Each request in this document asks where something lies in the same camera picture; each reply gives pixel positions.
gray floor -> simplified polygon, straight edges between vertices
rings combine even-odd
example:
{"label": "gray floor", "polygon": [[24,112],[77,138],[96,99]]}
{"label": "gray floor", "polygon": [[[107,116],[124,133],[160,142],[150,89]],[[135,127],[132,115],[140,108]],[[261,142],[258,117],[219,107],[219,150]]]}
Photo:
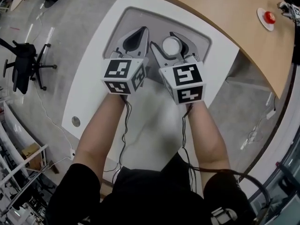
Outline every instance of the gray floor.
{"label": "gray floor", "polygon": [[[11,73],[2,83],[8,83],[9,95],[14,100],[13,110],[23,124],[43,144],[48,144],[48,160],[54,162],[69,156],[70,146],[61,130],[55,127],[47,118],[40,103],[43,102],[47,115],[53,122],[61,126],[62,116],[79,62],[97,27],[105,14],[116,0],[59,0],[50,9],[41,8],[42,0],[25,0],[13,12],[8,12],[0,18],[0,37],[11,43],[13,39],[24,42],[30,27],[27,42],[33,43],[40,50],[52,31],[50,43],[52,47],[45,53],[44,63],[57,64],[58,69],[45,69],[42,71],[44,86],[47,91],[36,90],[33,82],[25,96],[12,92]],[[11,52],[0,47],[0,71],[3,69],[4,60],[12,61]],[[245,77],[262,79],[257,69],[249,65],[242,54],[239,54],[235,66]],[[286,92],[281,100],[276,100],[277,112],[270,119],[262,119],[254,142],[242,145],[248,138],[259,120],[273,109],[266,106],[269,92],[230,85],[224,82],[217,97],[213,101],[210,112],[212,113],[221,134],[227,145],[230,162],[233,169],[244,171],[256,157],[265,141],[268,139],[278,119]],[[68,139],[76,148],[78,139],[65,131]],[[71,162],[65,159],[57,164],[60,174],[47,172],[46,175],[55,183],[59,183]]]}

white table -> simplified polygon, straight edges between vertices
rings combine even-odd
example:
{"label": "white table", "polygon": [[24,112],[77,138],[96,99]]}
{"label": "white table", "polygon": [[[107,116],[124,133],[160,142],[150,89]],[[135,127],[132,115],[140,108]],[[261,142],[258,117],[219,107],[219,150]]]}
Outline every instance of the white table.
{"label": "white table", "polygon": [[[204,66],[207,74],[205,103],[210,106],[217,95],[239,51],[238,47],[205,21],[164,0],[117,0],[99,25],[88,45],[74,77],[62,120],[62,126],[80,139],[91,117],[107,92],[99,79],[103,52],[118,24],[119,18],[129,8],[144,9],[182,23],[212,40]],[[126,136],[122,164],[128,168],[160,171],[182,145],[182,120],[185,106],[177,106],[166,89],[159,83],[146,79],[143,88],[128,96],[133,107]],[[119,160],[123,146],[124,118],[121,117],[108,157]],[[72,124],[72,117],[80,126]],[[187,122],[187,147],[192,147],[191,131]]]}

curved wooden desk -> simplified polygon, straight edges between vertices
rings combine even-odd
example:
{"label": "curved wooden desk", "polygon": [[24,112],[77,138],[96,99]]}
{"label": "curved wooden desk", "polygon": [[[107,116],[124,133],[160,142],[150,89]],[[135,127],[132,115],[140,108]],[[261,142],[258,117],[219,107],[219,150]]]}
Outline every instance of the curved wooden desk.
{"label": "curved wooden desk", "polygon": [[[291,67],[295,28],[281,15],[282,0],[167,0],[200,17],[231,39],[255,64],[280,98]],[[257,18],[263,8],[276,16],[275,29],[267,31]]]}

forearm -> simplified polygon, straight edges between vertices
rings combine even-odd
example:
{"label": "forearm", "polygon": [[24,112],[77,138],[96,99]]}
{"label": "forearm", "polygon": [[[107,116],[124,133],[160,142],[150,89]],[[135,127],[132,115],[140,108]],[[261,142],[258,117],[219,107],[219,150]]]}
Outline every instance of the forearm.
{"label": "forearm", "polygon": [[108,94],[85,128],[76,150],[74,163],[88,166],[100,181],[124,105],[119,95]]}
{"label": "forearm", "polygon": [[[225,142],[205,103],[195,103],[188,119],[199,166],[208,169],[230,168]],[[203,187],[212,175],[201,173]]]}

black office chair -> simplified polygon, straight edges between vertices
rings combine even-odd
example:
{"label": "black office chair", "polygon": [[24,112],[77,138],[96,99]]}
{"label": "black office chair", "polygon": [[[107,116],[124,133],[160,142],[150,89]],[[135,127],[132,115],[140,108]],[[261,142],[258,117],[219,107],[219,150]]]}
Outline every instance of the black office chair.
{"label": "black office chair", "polygon": [[44,50],[46,47],[51,47],[51,44],[45,44],[42,48],[42,51],[39,55],[36,54],[36,49],[34,45],[25,43],[19,44],[13,41],[15,47],[12,47],[3,39],[0,38],[0,45],[4,46],[12,53],[14,53],[17,57],[14,62],[8,63],[8,60],[5,60],[5,65],[3,69],[3,77],[5,77],[6,69],[14,67],[13,70],[13,91],[15,92],[18,88],[22,94],[26,94],[28,89],[29,79],[34,81],[35,78],[33,77],[36,75],[37,82],[42,90],[47,90],[47,87],[42,86],[41,77],[39,74],[40,68],[53,68],[56,69],[56,65],[52,66],[43,66],[41,62]]}

